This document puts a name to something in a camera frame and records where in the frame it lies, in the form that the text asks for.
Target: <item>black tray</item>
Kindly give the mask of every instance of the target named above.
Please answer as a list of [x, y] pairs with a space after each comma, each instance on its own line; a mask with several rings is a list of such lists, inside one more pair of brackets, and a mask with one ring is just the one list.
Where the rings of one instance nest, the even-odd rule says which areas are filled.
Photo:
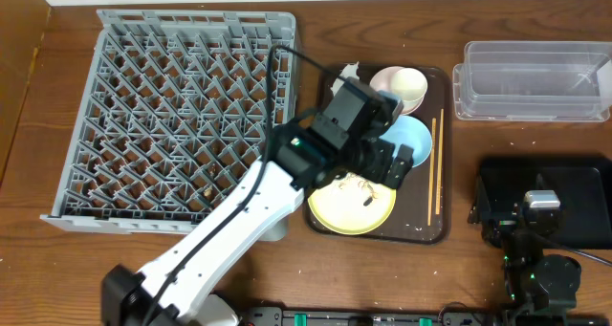
[[487, 158], [478, 179], [493, 217], [512, 212], [529, 190], [553, 189], [563, 217], [550, 239], [574, 249], [612, 249], [612, 162], [605, 157]]
[[[388, 65], [360, 64], [358, 76], [364, 83], [369, 83], [372, 76]], [[341, 71], [344, 65], [331, 67], [334, 71]], [[411, 67], [420, 70], [427, 78], [427, 92], [423, 104], [412, 114], [422, 121], [429, 132], [431, 132], [432, 119], [437, 119], [436, 143], [435, 143], [435, 165], [434, 165], [434, 189], [432, 196], [431, 226], [427, 226], [428, 217], [428, 194], [429, 194], [429, 161], [431, 155], [424, 163], [413, 168], [405, 177], [402, 187], [397, 191], [395, 206], [389, 217], [378, 228], [362, 235], [349, 235], [365, 239], [385, 240], [394, 242], [417, 243], [432, 245], [442, 241], [448, 234], [450, 228], [450, 123], [453, 115], [450, 104], [450, 80], [439, 68], [434, 67]], [[319, 81], [317, 107], [324, 108], [332, 99], [330, 87], [334, 79], [322, 75]], [[437, 177], [439, 137], [440, 137], [440, 111], [444, 109], [444, 138], [443, 138], [443, 162], [441, 175], [440, 214], [435, 214], [435, 181]], [[304, 216], [306, 223], [314, 231], [337, 236], [341, 235], [331, 231], [322, 225], [313, 212], [305, 204]]]

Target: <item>brown serving tray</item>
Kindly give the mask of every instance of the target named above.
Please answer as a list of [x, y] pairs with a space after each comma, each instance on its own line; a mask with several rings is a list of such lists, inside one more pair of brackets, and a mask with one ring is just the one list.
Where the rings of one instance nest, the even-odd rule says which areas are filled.
[[[331, 67], [333, 71], [340, 71], [344, 65]], [[360, 80], [369, 83], [372, 76], [383, 68], [384, 65], [360, 64], [357, 71]], [[428, 198], [429, 198], [429, 158], [419, 165], [412, 168], [406, 175], [402, 187], [397, 191], [396, 202], [389, 217], [378, 228], [362, 235], [348, 235], [364, 239], [385, 240], [404, 243], [416, 243], [423, 245], [436, 244], [445, 239], [450, 229], [450, 123], [453, 115], [451, 113], [450, 80], [448, 76], [439, 68], [435, 67], [411, 67], [420, 70], [427, 78], [427, 92], [421, 106], [412, 114], [411, 117], [422, 121], [429, 132], [431, 132], [432, 120], [436, 118], [436, 140], [432, 154], [435, 152], [435, 162], [433, 170], [433, 190], [431, 207], [431, 225], [427, 225], [428, 219]], [[331, 86], [334, 78], [322, 75], [319, 80], [317, 107], [324, 108], [332, 99]], [[439, 214], [436, 214], [436, 181], [438, 177], [438, 157], [440, 153], [440, 117], [444, 114], [443, 131], [443, 154], [442, 171], [440, 175], [440, 207]], [[314, 231], [337, 236], [341, 235], [331, 231], [322, 225], [313, 212], [305, 204], [304, 216], [306, 223]]]

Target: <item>cable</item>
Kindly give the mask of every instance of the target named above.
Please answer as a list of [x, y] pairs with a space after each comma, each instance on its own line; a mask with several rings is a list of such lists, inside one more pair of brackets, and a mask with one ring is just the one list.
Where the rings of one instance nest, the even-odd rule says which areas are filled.
[[[465, 303], [459, 302], [459, 301], [452, 301], [452, 302], [447, 303], [446, 305], [444, 305], [444, 307], [442, 307], [442, 310], [440, 310], [440, 313], [438, 314], [438, 322], [440, 324], [444, 325], [444, 320], [443, 320], [443, 318], [444, 318], [444, 311], [448, 307], [450, 307], [452, 305], [460, 305], [460, 306], [463, 306], [465, 308], [469, 308]], [[476, 322], [478, 322], [481, 326], [485, 326], [485, 324], [476, 316], [476, 314], [474, 314], [472, 312], [469, 312], [469, 313], [471, 314], [471, 317], [473, 317], [474, 320], [476, 320]]]
[[268, 53], [268, 63], [266, 67], [266, 100], [265, 100], [266, 101], [266, 104], [265, 104], [266, 105], [266, 147], [264, 149], [264, 154], [261, 159], [261, 169], [259, 170], [259, 173], [257, 174], [255, 183], [253, 184], [251, 191], [249, 191], [249, 193], [247, 194], [247, 197], [245, 197], [245, 199], [236, 207], [236, 209], [232, 211], [231, 214], [225, 220], [223, 220], [215, 229], [213, 229], [204, 239], [202, 239], [202, 241], [200, 241], [198, 245], [196, 245], [193, 249], [191, 249], [189, 253], [179, 262], [179, 264], [167, 275], [167, 278], [165, 279], [164, 283], [162, 284], [160, 289], [157, 291], [157, 293], [153, 297], [153, 300], [151, 301], [151, 304], [149, 308], [147, 309], [146, 314], [144, 315], [144, 319], [142, 320], [142, 326], [148, 326], [148, 324], [151, 322], [151, 319], [153, 318], [153, 314], [155, 313], [155, 309], [160, 303], [160, 300], [162, 299], [162, 295], [165, 293], [165, 291], [170, 286], [170, 284], [172, 284], [172, 282], [174, 282], [177, 279], [179, 272], [185, 267], [185, 265], [189, 262], [189, 260], [191, 260], [191, 258], [193, 258], [193, 256], [199, 250], [201, 250], [202, 247], [206, 243], [208, 243], [208, 241], [210, 241], [210, 239], [212, 239], [219, 231], [221, 231], [221, 229], [223, 229], [229, 222], [231, 222], [231, 220], [233, 220], [240, 213], [240, 211], [242, 211], [245, 208], [245, 206], [249, 203], [249, 201], [251, 200], [251, 198], [254, 196], [255, 192], [257, 191], [257, 188], [261, 184], [261, 181], [263, 180], [264, 173], [266, 171], [266, 165], [268, 164], [268, 161], [270, 160], [270, 147], [271, 147], [270, 138], [272, 137], [272, 127], [273, 127], [273, 120], [272, 120], [273, 59], [274, 59], [274, 54], [276, 50], [278, 49], [285, 50], [291, 54], [294, 54], [304, 59], [308, 63], [317, 67], [323, 73], [334, 76], [335, 78], [339, 78], [340, 80], [344, 81], [347, 88], [349, 88], [351, 92], [353, 92], [354, 94], [361, 94], [367, 97], [367, 95], [362, 90], [357, 88], [347, 78], [345, 78], [344, 76], [340, 76], [340, 74], [332, 72], [331, 70], [323, 67], [322, 65], [318, 64], [316, 61], [304, 55], [303, 53], [298, 52], [292, 48], [286, 47], [284, 45], [280, 45], [280, 44], [273, 44], [270, 47], [270, 51]]
[[558, 249], [558, 250], [566, 250], [566, 251], [568, 251], [570, 253], [581, 255], [581, 256], [583, 256], [585, 258], [589, 258], [591, 260], [594, 260], [594, 261], [596, 261], [596, 262], [598, 262], [600, 264], [604, 264], [605, 266], [612, 267], [612, 262], [611, 261], [603, 259], [601, 257], [598, 257], [595, 254], [590, 254], [590, 253], [587, 253], [587, 252], [584, 252], [584, 251], [581, 251], [581, 250], [575, 250], [575, 249], [572, 249], [572, 248], [568, 248], [567, 246], [563, 246], [561, 244], [558, 244], [558, 243], [556, 243], [554, 241], [551, 241], [551, 240], [549, 240], [549, 239], [547, 239], [547, 238], [537, 234], [533, 230], [529, 230], [529, 232], [530, 232], [530, 234], [537, 241], [539, 241], [540, 243], [542, 243], [544, 245], [547, 245], [547, 246], [549, 246], [551, 248]]

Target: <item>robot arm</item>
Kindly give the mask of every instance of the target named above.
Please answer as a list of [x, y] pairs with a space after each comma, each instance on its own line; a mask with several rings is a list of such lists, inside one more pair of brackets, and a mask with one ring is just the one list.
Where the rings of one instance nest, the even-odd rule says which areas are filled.
[[[118, 265], [106, 275], [102, 323], [181, 325], [203, 308], [230, 311], [225, 304], [210, 308], [215, 302], [205, 302], [208, 294], [267, 229], [301, 205], [306, 189], [326, 186], [347, 172], [391, 188], [400, 186], [412, 167], [412, 149], [402, 145], [393, 158], [394, 144], [378, 136], [401, 110], [398, 99], [352, 80], [316, 113], [310, 127], [302, 128], [300, 120], [276, 126], [266, 149], [270, 159], [252, 199], [237, 207], [264, 168], [262, 162], [254, 163], [230, 196], [172, 249], [136, 274]], [[174, 275], [173, 282], [168, 280]], [[232, 323], [231, 315], [225, 313], [223, 325]]]

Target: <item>white cup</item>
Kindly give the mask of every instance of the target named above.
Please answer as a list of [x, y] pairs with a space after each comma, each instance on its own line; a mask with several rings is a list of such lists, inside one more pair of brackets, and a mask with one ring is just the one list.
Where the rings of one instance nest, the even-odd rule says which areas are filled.
[[402, 99], [402, 113], [410, 113], [423, 102], [427, 92], [427, 79], [416, 69], [403, 68], [391, 77], [390, 89], [392, 94]]

